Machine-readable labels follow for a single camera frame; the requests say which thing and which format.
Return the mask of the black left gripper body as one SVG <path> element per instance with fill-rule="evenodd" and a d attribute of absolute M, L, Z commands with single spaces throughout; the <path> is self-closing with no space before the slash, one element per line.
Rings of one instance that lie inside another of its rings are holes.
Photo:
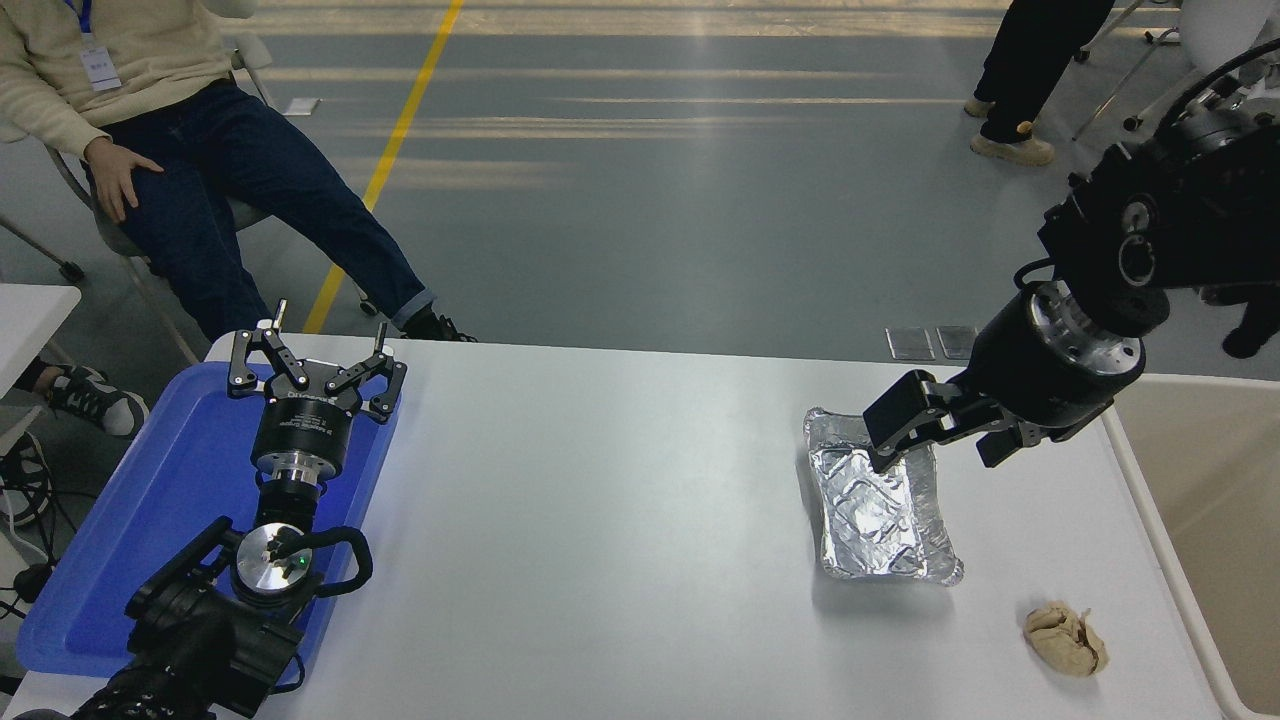
<path fill-rule="evenodd" d="M 262 473 L 275 471 L 278 464 L 298 454 L 316 459 L 320 473 L 340 473 L 346 465 L 355 413 L 364 400 L 352 388 L 337 396 L 325 393 L 340 366 L 314 360 L 302 364 L 307 388 L 297 389 L 284 373 L 265 384 L 268 402 L 250 454 Z"/>

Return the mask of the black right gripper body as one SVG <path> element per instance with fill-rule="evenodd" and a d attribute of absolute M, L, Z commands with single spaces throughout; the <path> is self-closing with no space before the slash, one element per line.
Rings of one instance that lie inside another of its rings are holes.
<path fill-rule="evenodd" d="M 1069 291 L 1023 290 L 978 334 L 963 386 L 1014 416 L 1023 442 L 1060 442 L 1111 404 L 1115 355 Z"/>

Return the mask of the person's hand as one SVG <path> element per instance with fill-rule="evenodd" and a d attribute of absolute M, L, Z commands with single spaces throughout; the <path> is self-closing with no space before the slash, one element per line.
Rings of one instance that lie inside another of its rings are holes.
<path fill-rule="evenodd" d="M 134 172 L 164 173 L 157 163 L 114 143 L 108 136 L 99 136 L 86 145 L 84 161 L 93 177 L 99 206 L 118 225 L 125 222 L 129 210 L 140 208 Z"/>

